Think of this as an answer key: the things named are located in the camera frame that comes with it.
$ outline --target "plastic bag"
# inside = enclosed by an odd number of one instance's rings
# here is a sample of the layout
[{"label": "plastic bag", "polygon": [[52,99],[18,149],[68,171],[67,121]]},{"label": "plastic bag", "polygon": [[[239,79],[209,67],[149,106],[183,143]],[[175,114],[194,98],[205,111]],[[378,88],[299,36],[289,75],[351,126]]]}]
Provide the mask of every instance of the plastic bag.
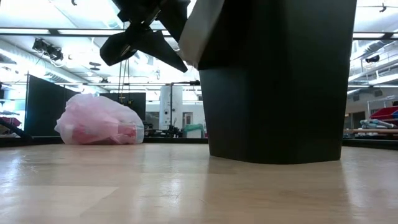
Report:
[{"label": "plastic bag", "polygon": [[136,112],[91,94],[70,98],[55,130],[65,144],[140,144],[144,140],[144,125]]}]

